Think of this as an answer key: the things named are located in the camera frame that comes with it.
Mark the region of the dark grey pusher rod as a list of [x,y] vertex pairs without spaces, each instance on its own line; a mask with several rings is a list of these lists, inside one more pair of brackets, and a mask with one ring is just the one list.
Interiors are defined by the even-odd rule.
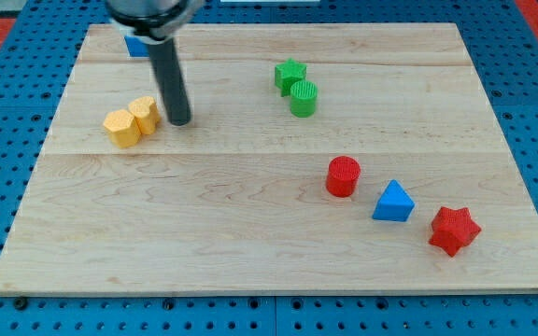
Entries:
[[148,45],[147,49],[168,122],[175,126],[188,124],[191,121],[191,105],[174,39]]

